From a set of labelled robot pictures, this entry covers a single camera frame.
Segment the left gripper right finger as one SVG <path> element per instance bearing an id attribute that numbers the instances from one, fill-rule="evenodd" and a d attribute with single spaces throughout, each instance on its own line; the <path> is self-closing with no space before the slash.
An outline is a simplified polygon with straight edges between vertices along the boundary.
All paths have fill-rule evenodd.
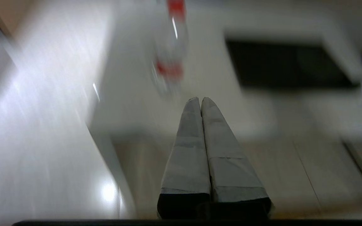
<path id="1" fill-rule="evenodd" d="M 210 171 L 208 218 L 268 218 L 272 202 L 218 106 L 203 98 L 201 115 Z"/>

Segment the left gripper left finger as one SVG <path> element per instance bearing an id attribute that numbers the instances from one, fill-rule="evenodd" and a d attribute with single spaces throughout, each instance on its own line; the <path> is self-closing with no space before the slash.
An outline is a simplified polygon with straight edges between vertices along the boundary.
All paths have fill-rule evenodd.
<path id="1" fill-rule="evenodd" d="M 157 201 L 163 220 L 197 219 L 198 208 L 211 200 L 200 102 L 187 101 L 178 125 L 175 142 L 167 160 Z"/>

